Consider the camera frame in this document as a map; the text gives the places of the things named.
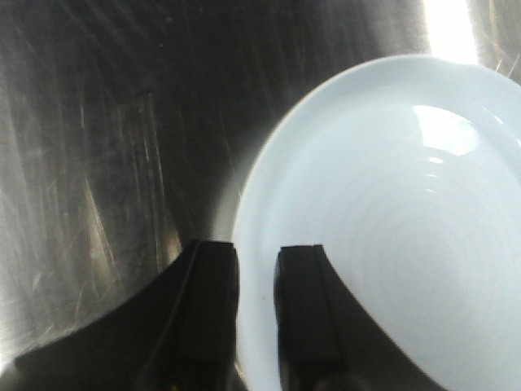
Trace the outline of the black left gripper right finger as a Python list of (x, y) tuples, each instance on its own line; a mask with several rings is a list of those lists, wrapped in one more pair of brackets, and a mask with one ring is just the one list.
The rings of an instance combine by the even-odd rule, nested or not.
[(275, 267), (284, 390), (439, 390), (369, 316), (321, 245), (283, 247)]

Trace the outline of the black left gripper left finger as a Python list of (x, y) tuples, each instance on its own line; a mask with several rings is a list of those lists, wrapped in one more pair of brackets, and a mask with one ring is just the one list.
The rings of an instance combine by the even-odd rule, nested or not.
[(225, 390), (239, 263), (227, 242), (189, 243), (105, 316), (15, 360), (17, 390)]

